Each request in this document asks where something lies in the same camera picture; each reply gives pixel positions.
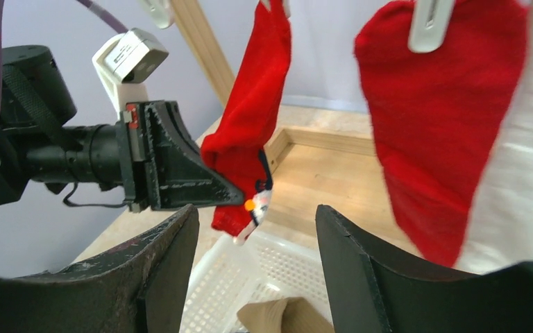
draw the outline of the white wall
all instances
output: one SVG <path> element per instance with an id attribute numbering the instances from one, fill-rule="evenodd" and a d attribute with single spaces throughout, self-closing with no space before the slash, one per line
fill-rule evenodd
<path id="1" fill-rule="evenodd" d="M 290 0 L 292 63 L 283 103 L 367 112 L 354 39 L 388 0 Z M 237 69 L 250 35 L 256 0 L 203 2 L 228 61 Z"/>
<path id="2" fill-rule="evenodd" d="M 99 0 L 125 25 L 155 33 L 171 52 L 147 81 L 152 99 L 177 100 L 193 136 L 222 113 L 221 106 L 186 43 L 171 27 L 156 29 L 136 0 Z M 114 33 L 73 0 L 7 0 L 3 45 L 44 44 L 51 48 L 78 108 L 69 124 L 115 121 L 112 106 L 94 73 L 92 55 Z M 121 190 L 101 194 L 81 185 L 76 201 L 117 203 Z M 20 276 L 70 263 L 121 213 L 105 208 L 67 208 L 62 196 L 30 184 L 21 201 L 0 208 L 0 275 Z"/>

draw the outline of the brown fabric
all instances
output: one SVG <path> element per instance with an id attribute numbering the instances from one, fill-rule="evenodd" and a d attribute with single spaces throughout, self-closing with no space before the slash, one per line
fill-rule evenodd
<path id="1" fill-rule="evenodd" d="M 304 298 L 247 304 L 238 311 L 238 319 L 250 333 L 334 333 Z"/>

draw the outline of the white plastic basket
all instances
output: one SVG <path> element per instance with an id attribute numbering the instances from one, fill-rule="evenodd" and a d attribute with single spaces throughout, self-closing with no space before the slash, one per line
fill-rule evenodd
<path id="1" fill-rule="evenodd" d="M 260 231 L 243 246 L 224 235 L 192 271 L 180 333 L 245 332 L 244 305 L 295 296 L 332 322 L 319 253 Z"/>

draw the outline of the red fabric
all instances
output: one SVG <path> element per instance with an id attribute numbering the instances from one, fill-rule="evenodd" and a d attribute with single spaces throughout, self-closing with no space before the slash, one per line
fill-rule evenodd
<path id="1" fill-rule="evenodd" d="M 281 0 L 271 10 L 259 2 L 242 65 L 215 134 L 201 145 L 201 157 L 251 200 L 257 181 L 270 178 L 260 152 L 277 121 L 285 77 L 291 64 L 291 30 Z M 212 227 L 237 236 L 251 221 L 242 206 L 217 207 Z"/>
<path id="2" fill-rule="evenodd" d="M 407 48 L 414 3 L 394 1 L 355 40 L 362 90 L 397 224 L 452 266 L 527 50 L 516 0 L 458 0 L 443 45 Z"/>

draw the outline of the red garment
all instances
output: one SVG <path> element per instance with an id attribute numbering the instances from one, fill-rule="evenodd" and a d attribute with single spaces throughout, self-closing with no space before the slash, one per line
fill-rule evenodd
<path id="1" fill-rule="evenodd" d="M 355 40 L 377 155 L 397 224 L 452 266 L 468 211 L 527 52 L 516 0 L 457 0 L 443 45 L 407 48 L 414 2 L 393 1 Z"/>
<path id="2" fill-rule="evenodd" d="M 270 11 L 259 1 L 255 23 L 232 93 L 201 157 L 244 193 L 242 206 L 217 207 L 212 227 L 243 242 L 261 223 L 270 202 L 271 172 L 263 147 L 271 138 L 291 64 L 291 29 L 282 0 Z"/>

